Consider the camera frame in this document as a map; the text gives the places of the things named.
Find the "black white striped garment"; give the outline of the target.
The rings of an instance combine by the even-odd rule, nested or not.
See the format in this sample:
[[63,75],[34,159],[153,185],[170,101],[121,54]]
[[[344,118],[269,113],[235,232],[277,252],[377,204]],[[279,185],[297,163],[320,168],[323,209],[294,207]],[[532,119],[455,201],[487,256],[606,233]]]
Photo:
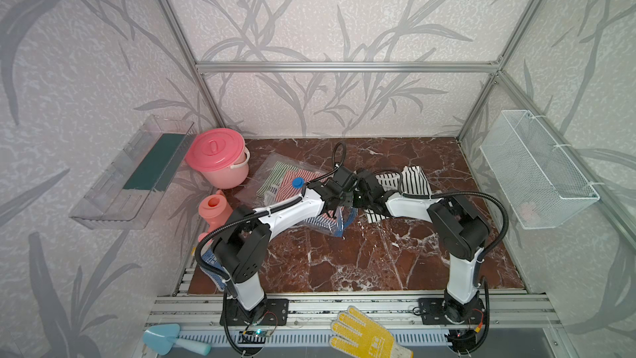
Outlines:
[[380,171],[375,176],[386,192],[396,190],[412,195],[432,195],[430,184],[419,166],[404,167],[400,174],[397,171]]

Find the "red white striped garment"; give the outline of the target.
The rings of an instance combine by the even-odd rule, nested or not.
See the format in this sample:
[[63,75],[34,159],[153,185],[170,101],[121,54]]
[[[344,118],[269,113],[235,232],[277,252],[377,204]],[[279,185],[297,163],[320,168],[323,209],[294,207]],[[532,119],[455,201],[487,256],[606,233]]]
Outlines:
[[304,184],[318,176],[318,172],[311,172],[304,169],[288,171],[278,187],[276,202],[283,202],[300,194]]

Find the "clear plastic vacuum bag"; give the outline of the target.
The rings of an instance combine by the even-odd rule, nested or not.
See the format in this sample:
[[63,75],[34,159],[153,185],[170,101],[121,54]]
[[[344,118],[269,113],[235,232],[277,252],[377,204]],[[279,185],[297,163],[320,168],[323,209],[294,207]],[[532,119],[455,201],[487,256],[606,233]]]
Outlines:
[[[266,207],[287,200],[301,192],[305,182],[322,176],[326,170],[279,153],[271,153],[249,178],[248,183],[235,197],[248,207]],[[339,207],[332,215],[301,221],[298,226],[306,226],[325,235],[342,237],[346,228],[358,216],[356,209]]]

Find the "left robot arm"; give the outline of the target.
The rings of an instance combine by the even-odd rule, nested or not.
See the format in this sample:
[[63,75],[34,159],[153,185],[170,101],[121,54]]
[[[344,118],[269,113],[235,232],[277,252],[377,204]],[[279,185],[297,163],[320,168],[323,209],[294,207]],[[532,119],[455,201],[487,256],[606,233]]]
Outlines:
[[259,271],[272,238],[305,220],[353,204],[357,177],[340,166],[311,180],[300,193],[273,206],[240,207],[228,222],[206,235],[195,249],[199,267],[221,278],[225,292],[252,313],[265,305]]

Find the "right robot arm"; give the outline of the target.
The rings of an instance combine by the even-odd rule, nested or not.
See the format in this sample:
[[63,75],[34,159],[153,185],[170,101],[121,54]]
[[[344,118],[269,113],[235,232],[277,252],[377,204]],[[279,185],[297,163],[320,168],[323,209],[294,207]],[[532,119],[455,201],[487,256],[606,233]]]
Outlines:
[[[432,223],[440,242],[450,254],[450,275],[445,289],[446,306],[457,311],[470,311],[479,299],[480,265],[486,255],[501,244],[509,229],[509,214],[503,203],[483,192],[442,192],[413,194],[402,191],[398,185],[386,190],[376,174],[360,169],[354,193],[354,205],[387,218],[410,218]],[[501,230],[488,242],[490,225],[475,209],[469,197],[479,197],[498,207]]]

